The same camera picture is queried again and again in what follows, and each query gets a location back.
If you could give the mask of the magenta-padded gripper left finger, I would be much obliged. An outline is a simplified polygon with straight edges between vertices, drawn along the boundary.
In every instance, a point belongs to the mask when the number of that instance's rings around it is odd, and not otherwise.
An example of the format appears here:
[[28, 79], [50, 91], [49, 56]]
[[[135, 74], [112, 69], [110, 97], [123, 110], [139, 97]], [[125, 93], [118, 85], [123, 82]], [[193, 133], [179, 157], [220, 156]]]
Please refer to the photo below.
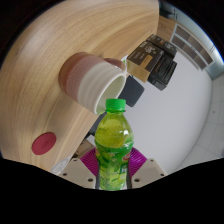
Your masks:
[[84, 188], [96, 189], [99, 172], [95, 149], [89, 150], [80, 158], [73, 158], [60, 174], [60, 177]]

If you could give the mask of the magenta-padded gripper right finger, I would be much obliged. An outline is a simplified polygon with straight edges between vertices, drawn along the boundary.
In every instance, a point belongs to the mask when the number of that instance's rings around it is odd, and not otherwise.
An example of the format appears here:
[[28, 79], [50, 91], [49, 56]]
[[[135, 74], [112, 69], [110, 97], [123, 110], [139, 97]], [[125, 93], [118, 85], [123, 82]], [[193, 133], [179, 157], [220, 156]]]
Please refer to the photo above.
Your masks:
[[147, 159], [139, 150], [132, 148], [128, 163], [127, 188], [141, 188], [167, 175], [153, 159]]

